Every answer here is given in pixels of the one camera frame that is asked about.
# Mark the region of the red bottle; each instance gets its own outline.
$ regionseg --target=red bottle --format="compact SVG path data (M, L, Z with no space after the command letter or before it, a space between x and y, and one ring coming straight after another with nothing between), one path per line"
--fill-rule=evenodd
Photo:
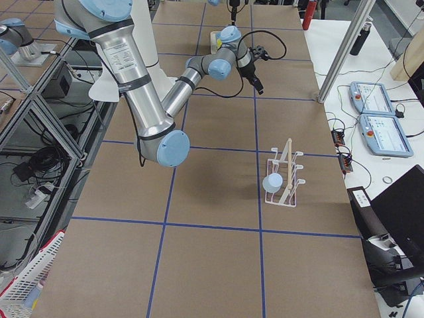
M302 23L302 28L304 30L309 29L309 25L311 24L313 13L315 12L316 7L317 7L317 0L309 0L309 3L307 4L306 12L305 12L305 17L303 18L303 23Z

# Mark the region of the black computer monitor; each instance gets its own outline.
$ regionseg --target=black computer monitor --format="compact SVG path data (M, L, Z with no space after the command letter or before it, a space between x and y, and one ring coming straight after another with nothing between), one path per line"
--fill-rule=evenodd
M424 170L416 165L371 201L414 266L424 266Z

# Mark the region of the brown table surface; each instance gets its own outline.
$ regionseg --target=brown table surface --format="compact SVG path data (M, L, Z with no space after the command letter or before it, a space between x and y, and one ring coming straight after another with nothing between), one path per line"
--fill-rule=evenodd
M61 41L67 42L69 40L68 37L56 32L53 1L1 0L0 21L9 18L21 19L33 38L39 38L40 40L37 40L39 43L56 44L54 50L57 52L60 52L65 45ZM22 75L24 75L29 84L35 85L56 58L55 56L48 57L40 67L17 66L17 68ZM20 87L2 66L0 66L0 91L5 91L18 99L9 112L0 117L1 132L22 105L20 102L25 99L26 94L20 92ZM0 94L0 103L7 98L7 96Z
M229 19L224 5L161 3L161 67L180 75ZM192 146L176 169L139 167L119 104L33 318L380 316L297 9L246 6L237 21L287 42L286 58L256 63L264 94L196 91L176 117ZM233 93L232 76L201 84ZM305 152L295 209L265 204L261 188L288 137Z

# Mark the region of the light blue control panel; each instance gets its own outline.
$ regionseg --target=light blue control panel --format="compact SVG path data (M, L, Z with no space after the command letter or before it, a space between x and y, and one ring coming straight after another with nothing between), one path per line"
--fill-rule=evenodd
M359 123L373 154L404 158L413 156L411 145L395 116L362 114Z
M353 81L350 85L350 97L360 114L395 115L392 102L383 84Z

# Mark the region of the white round object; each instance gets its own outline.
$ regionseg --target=white round object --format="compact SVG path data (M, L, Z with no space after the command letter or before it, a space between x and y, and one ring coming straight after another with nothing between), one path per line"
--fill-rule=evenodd
M269 193L276 193L281 189L282 185L283 177L275 172L269 176L266 176L264 181L262 181L262 186L264 187L265 191Z

